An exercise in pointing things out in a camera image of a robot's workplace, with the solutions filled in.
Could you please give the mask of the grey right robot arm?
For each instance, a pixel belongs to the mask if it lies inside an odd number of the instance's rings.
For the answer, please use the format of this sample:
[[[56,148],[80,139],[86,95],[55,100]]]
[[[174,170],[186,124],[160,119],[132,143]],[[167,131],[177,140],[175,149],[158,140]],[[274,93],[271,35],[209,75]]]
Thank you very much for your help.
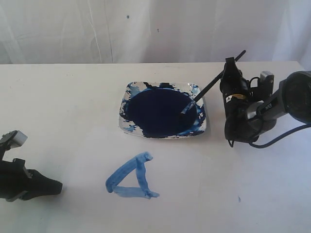
[[[274,75],[263,71],[257,86],[242,76],[233,57],[225,60],[220,82],[225,108],[225,138],[231,142],[253,143],[276,125],[285,114],[310,124],[311,73],[297,71],[273,90]]]

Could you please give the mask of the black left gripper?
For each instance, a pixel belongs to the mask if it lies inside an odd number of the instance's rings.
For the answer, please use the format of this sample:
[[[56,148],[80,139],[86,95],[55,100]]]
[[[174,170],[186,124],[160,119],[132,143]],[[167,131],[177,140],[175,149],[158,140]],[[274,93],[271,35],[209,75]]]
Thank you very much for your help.
[[[63,184],[25,167],[25,160],[0,162],[0,198],[6,201],[30,200],[59,195]]]

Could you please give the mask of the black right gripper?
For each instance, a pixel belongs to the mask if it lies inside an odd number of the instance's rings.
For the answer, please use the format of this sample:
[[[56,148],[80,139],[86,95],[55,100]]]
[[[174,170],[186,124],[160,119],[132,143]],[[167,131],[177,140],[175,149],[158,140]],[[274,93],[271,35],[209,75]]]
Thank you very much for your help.
[[[246,118],[246,110],[253,103],[249,81],[243,78],[234,57],[225,59],[220,83],[225,108],[225,138],[228,141],[255,142],[258,128],[252,127]]]

